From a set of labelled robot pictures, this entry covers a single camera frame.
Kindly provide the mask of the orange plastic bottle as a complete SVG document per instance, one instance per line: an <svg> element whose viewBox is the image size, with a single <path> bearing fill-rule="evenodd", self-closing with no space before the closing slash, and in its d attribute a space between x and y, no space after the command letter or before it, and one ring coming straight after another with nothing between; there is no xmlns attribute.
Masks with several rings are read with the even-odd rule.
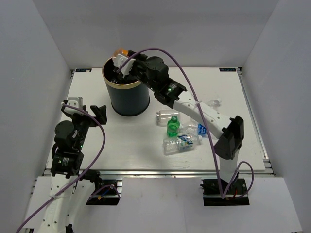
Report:
<svg viewBox="0 0 311 233"><path fill-rule="evenodd" d="M116 57L118 54L124 55L124 56L128 56L128 50L125 50L123 48L118 48L114 51L113 53L113 57Z"/></svg>

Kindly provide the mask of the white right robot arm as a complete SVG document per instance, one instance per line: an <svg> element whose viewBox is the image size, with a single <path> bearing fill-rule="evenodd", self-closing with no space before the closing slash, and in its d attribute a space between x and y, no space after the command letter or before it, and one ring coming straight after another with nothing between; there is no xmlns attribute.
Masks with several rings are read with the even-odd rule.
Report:
<svg viewBox="0 0 311 233"><path fill-rule="evenodd" d="M215 167L220 169L217 172L219 187L224 193L232 193L237 188L237 158L244 139L244 120L240 116L224 116L201 103L192 84L189 84L190 90L186 90L169 77L168 66L160 57L130 51L120 69L124 77L130 76L152 90L160 103L196 120L205 126L208 137L217 138L211 149Z"/></svg>

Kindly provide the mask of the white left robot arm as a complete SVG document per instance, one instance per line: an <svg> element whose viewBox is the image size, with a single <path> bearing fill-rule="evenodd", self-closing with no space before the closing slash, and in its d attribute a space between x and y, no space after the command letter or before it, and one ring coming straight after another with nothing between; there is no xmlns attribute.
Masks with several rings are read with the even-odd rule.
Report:
<svg viewBox="0 0 311 233"><path fill-rule="evenodd" d="M92 105L90 109L94 116L86 111L86 106L71 107L69 101L61 108L70 119L61 121L54 129L49 193L52 200L46 206L40 233L72 233L91 193L102 190L99 172L91 169L80 172L82 147L89 128L101 128L107 123L105 105Z"/></svg>

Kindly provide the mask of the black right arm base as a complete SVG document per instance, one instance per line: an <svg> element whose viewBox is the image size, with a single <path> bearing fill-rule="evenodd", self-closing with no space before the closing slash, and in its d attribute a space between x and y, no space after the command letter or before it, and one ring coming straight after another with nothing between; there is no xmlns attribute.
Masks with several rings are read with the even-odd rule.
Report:
<svg viewBox="0 0 311 233"><path fill-rule="evenodd" d="M245 179L238 178L224 198L221 198L217 179L204 179L201 182L201 187L205 207L250 205L248 195L245 194L242 197L247 191Z"/></svg>

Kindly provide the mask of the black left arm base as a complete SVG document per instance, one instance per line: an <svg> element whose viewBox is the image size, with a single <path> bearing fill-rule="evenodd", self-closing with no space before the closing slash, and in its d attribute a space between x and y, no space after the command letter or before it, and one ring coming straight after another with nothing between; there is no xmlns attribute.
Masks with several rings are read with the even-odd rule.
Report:
<svg viewBox="0 0 311 233"><path fill-rule="evenodd" d="M94 194L102 188L95 196L88 199L88 206L117 206L119 203L119 195L121 196L122 180L103 179L102 183L96 186Z"/></svg>

